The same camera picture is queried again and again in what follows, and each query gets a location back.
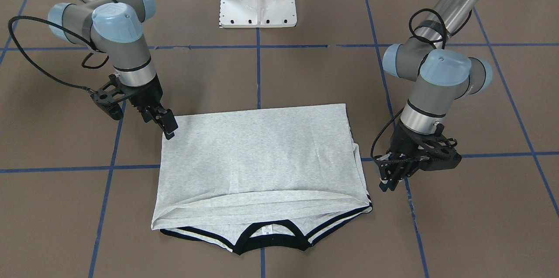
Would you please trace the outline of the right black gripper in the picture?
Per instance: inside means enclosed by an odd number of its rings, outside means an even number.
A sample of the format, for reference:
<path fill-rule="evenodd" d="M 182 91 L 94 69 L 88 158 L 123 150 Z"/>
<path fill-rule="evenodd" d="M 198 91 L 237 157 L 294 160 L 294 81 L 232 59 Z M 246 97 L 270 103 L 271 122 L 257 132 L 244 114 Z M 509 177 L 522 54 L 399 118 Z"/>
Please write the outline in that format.
<path fill-rule="evenodd" d="M 143 121 L 145 123 L 154 121 L 162 129 L 166 140 L 173 138 L 178 124 L 172 110 L 164 109 L 160 103 L 162 86 L 159 78 L 153 78 L 145 85 L 129 88 L 132 96 L 128 100 L 141 113 Z"/>

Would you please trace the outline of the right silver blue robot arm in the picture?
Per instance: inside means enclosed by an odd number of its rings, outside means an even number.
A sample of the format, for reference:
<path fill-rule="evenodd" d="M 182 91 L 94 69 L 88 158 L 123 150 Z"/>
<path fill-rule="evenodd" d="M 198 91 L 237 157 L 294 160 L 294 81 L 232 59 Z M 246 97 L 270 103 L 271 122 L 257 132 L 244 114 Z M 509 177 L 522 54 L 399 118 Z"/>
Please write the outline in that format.
<path fill-rule="evenodd" d="M 52 33 L 64 41 L 106 54 L 113 65 L 114 73 L 100 89 L 73 83 L 67 86 L 86 91 L 115 120 L 124 116 L 120 103 L 130 101 L 144 122 L 155 122 L 170 140 L 178 125 L 173 112 L 160 103 L 162 87 L 142 27 L 155 15 L 155 0 L 80 1 L 82 5 L 54 5 L 46 20 L 29 17 L 30 21 L 48 24 Z"/>

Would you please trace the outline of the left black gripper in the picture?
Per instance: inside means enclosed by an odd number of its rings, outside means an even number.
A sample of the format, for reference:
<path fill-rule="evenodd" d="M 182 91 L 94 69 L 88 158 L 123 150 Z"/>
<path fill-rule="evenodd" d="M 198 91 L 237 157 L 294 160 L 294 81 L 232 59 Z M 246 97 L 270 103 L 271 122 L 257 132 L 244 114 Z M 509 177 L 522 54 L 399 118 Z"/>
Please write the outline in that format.
<path fill-rule="evenodd" d="M 390 138 L 389 158 L 379 162 L 380 184 L 383 192 L 394 191 L 409 169 L 427 168 L 427 135 L 417 133 L 398 123 Z"/>

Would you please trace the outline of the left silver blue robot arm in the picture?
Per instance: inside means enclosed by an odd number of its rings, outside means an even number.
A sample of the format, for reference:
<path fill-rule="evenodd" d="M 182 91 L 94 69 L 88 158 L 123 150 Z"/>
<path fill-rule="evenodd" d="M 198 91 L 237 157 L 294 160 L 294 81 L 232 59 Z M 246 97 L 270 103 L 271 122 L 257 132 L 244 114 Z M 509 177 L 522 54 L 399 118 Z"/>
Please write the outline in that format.
<path fill-rule="evenodd" d="M 491 65 L 447 49 L 447 43 L 469 21 L 479 0 L 439 0 L 418 26 L 409 20 L 411 37 L 388 47 L 383 70 L 414 82 L 400 112 L 391 120 L 396 127 L 385 155 L 373 156 L 382 191 L 394 191 L 401 180 L 418 170 L 455 168 L 462 159 L 457 141 L 445 137 L 443 122 L 453 101 L 484 90 L 493 79 Z"/>

